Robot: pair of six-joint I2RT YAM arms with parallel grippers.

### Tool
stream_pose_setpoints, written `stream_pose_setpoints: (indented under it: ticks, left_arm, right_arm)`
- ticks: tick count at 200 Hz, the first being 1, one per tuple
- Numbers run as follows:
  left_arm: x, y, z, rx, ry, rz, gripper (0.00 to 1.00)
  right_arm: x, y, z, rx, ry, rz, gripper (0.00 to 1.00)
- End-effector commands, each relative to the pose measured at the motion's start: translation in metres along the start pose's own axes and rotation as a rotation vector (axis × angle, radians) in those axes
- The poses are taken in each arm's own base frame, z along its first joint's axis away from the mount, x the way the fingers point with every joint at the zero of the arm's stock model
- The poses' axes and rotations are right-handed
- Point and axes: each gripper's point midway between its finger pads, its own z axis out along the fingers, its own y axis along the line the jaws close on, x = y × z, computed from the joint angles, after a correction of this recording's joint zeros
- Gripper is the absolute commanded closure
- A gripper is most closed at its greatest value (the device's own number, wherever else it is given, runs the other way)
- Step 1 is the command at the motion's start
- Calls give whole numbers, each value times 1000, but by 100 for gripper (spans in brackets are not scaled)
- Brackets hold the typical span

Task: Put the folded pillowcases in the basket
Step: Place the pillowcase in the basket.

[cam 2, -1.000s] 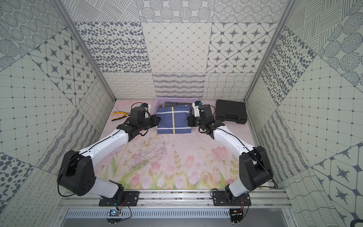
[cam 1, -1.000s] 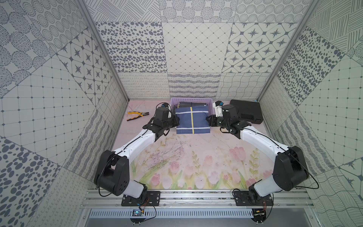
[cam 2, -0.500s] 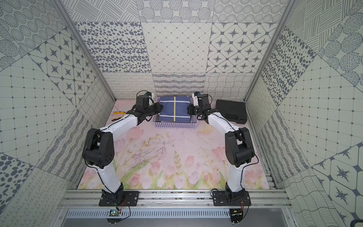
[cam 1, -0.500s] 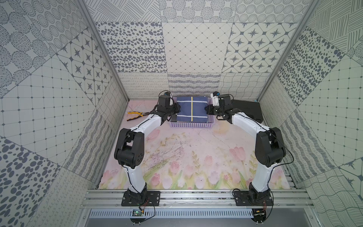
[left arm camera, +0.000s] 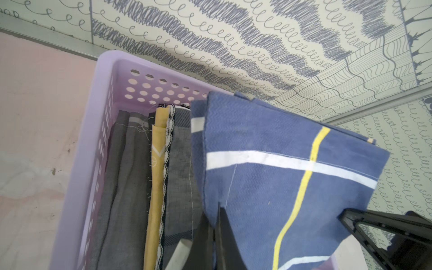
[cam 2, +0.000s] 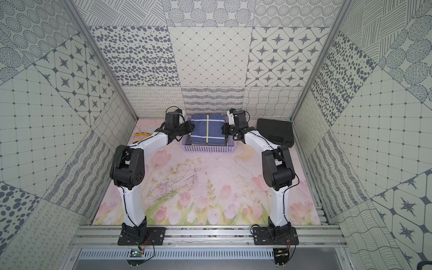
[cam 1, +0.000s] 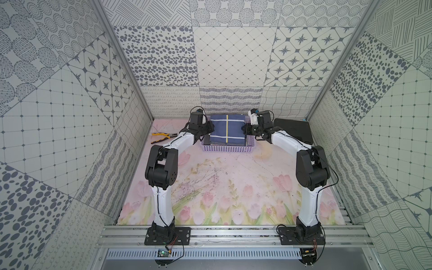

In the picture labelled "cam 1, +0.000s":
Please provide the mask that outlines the navy striped cloth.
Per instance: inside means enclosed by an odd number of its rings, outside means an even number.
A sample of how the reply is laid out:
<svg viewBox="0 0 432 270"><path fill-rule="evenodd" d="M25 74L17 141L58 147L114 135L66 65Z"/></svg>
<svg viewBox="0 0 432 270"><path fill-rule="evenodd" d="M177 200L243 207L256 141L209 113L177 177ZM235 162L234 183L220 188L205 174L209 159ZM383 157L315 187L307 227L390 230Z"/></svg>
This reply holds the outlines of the navy striped cloth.
<svg viewBox="0 0 432 270"><path fill-rule="evenodd" d="M246 135L242 127L246 118L241 114L214 114L210 116L214 131L210 134L210 145L245 146Z"/></svg>

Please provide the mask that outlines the purple plastic basket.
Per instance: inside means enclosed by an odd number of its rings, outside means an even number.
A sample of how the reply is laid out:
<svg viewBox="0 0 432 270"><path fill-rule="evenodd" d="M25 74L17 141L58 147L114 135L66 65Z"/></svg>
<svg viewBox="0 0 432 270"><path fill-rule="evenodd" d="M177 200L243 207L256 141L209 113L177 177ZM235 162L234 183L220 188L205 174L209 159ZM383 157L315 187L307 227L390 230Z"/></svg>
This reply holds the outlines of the purple plastic basket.
<svg viewBox="0 0 432 270"><path fill-rule="evenodd" d="M249 117L245 115L246 123L250 123ZM205 135L201 143L204 151L207 152L222 152L222 153L250 153L255 147L254 137L246 136L245 146L222 146L222 145L210 145L210 135Z"/></svg>

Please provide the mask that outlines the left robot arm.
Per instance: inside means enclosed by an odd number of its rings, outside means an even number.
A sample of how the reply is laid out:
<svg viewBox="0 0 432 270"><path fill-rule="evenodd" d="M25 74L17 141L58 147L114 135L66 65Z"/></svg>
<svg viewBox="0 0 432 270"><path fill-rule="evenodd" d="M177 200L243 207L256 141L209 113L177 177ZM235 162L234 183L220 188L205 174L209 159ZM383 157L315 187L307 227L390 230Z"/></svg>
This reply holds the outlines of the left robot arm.
<svg viewBox="0 0 432 270"><path fill-rule="evenodd" d="M164 145L154 145L150 150L145 178L151 187L155 205L155 219L149 236L168 243L175 239L175 216L172 208L172 186L178 176L178 159L187 148L214 131L214 124L189 122L178 136Z"/></svg>

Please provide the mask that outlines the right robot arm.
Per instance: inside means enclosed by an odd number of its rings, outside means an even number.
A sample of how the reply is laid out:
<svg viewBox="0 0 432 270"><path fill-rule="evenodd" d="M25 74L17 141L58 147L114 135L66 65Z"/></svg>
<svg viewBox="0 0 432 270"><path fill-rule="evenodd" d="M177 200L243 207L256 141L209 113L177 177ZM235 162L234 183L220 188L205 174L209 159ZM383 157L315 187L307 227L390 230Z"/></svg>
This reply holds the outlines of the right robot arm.
<svg viewBox="0 0 432 270"><path fill-rule="evenodd" d="M318 217L320 193L331 176L324 149L303 143L279 127L265 129L262 124L246 123L241 129L245 135L260 137L296 158L295 175L302 186L302 200L295 234L302 242L319 236L321 234L321 222Z"/></svg>

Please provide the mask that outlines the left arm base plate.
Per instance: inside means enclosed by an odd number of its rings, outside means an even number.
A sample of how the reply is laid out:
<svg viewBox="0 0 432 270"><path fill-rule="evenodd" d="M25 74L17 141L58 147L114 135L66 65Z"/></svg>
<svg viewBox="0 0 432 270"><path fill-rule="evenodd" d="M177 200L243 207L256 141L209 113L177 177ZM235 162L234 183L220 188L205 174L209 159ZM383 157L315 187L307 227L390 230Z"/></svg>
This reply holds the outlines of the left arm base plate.
<svg viewBox="0 0 432 270"><path fill-rule="evenodd" d="M145 242L146 246L154 245L189 245L191 237L191 227L161 227L152 226L147 230Z"/></svg>

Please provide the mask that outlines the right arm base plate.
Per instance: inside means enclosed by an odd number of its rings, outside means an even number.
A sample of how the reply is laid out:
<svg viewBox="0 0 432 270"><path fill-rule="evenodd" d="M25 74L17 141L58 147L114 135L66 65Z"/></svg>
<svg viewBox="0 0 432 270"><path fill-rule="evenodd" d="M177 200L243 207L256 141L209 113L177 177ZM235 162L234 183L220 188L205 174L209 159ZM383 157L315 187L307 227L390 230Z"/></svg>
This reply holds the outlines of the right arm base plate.
<svg viewBox="0 0 432 270"><path fill-rule="evenodd" d="M307 236L296 227L277 226L276 232L281 245L290 246L316 246L325 245L325 236L322 230L318 234Z"/></svg>

